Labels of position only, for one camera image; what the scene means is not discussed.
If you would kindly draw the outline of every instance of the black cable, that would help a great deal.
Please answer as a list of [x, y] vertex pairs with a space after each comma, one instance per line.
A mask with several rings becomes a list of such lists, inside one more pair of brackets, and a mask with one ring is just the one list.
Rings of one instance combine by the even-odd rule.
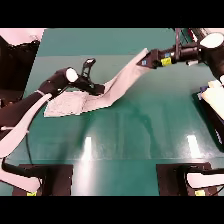
[[224, 189], [224, 186], [222, 186], [218, 191], [216, 191], [214, 194], [210, 195], [210, 196], [215, 196], [216, 194], [218, 194], [220, 191], [222, 191]]
[[[28, 157], [29, 157], [30, 164], [32, 165], [32, 168], [33, 168], [34, 165], [33, 165], [32, 157], [31, 157], [31, 153], [30, 153], [28, 133], [26, 134], [26, 150], [27, 150], [27, 154], [28, 154]], [[43, 184], [41, 183], [40, 178], [39, 177], [37, 177], [37, 178], [38, 178], [38, 181], [40, 183], [41, 191], [43, 191]]]

